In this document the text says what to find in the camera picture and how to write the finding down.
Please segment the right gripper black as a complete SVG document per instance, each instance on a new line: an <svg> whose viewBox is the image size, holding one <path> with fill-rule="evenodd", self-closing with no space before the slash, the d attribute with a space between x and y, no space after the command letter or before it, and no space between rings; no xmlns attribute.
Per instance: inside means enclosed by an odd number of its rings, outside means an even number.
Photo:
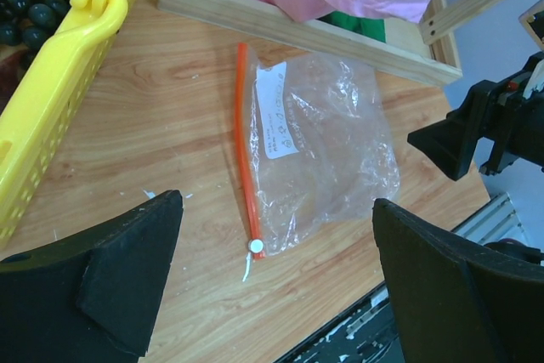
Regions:
<svg viewBox="0 0 544 363"><path fill-rule="evenodd" d="M409 133L407 142L457 181L468 173L483 133L493 146L482 174L497 175L518 159L543 166L543 52L494 88L488 80L473 85L457 109Z"/></svg>

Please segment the clear zip top bag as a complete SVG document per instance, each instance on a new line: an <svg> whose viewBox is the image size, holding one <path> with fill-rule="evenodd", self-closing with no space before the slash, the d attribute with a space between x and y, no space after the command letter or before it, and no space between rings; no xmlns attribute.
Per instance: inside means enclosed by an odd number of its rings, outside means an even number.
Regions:
<svg viewBox="0 0 544 363"><path fill-rule="evenodd" d="M329 223L359 221L400 193L375 70L333 54L265 65L237 49L235 149L248 252L294 248Z"/></svg>

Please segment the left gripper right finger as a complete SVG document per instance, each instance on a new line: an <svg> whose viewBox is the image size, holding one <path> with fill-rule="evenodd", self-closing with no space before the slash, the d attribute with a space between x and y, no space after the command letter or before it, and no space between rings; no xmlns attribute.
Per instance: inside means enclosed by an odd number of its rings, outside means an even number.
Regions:
<svg viewBox="0 0 544 363"><path fill-rule="evenodd" d="M543 268L387 199L372 226L408 362L541 362Z"/></svg>

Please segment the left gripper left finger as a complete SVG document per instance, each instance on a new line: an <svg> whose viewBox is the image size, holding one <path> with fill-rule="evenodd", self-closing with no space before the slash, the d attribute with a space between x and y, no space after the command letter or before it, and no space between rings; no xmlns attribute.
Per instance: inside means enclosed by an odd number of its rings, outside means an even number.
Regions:
<svg viewBox="0 0 544 363"><path fill-rule="evenodd" d="M1 262L4 362L136 362L150 340L183 199L168 190Z"/></svg>

